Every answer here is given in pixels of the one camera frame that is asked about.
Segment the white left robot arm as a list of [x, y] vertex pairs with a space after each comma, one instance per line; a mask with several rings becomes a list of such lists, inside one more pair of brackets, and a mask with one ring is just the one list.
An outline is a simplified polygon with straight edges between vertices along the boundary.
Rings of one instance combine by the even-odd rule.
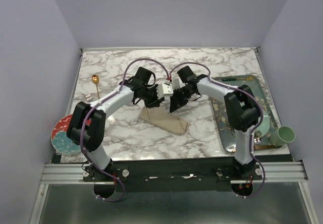
[[102, 146], [106, 119], [136, 99], [142, 99], [148, 106], [159, 106], [162, 99], [157, 96], [157, 84], [149, 84], [150, 78], [155, 82], [155, 73], [139, 67], [133, 77], [122, 81], [111, 93], [92, 103], [81, 101], [75, 106], [67, 137], [81, 147], [86, 159], [96, 167], [94, 174], [101, 181], [107, 181], [112, 175], [109, 166], [112, 160]]

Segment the beige linen napkin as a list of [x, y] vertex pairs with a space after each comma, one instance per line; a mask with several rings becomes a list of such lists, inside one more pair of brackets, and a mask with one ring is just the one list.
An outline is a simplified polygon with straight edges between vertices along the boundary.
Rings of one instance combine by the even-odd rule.
[[139, 114], [139, 118], [176, 135], [185, 134], [190, 126], [188, 121], [171, 115], [163, 107], [144, 107]]

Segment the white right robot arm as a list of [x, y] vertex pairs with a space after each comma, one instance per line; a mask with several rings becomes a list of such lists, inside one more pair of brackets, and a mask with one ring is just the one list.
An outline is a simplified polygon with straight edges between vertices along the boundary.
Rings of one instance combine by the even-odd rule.
[[169, 72], [173, 89], [170, 112], [185, 106], [193, 94], [206, 95], [225, 104], [229, 125], [235, 131], [236, 152], [232, 173], [237, 179], [246, 178], [256, 165], [253, 154], [254, 132], [263, 121], [261, 105], [247, 85], [234, 87], [211, 79], [210, 74], [196, 75], [188, 63], [182, 63], [177, 78]]

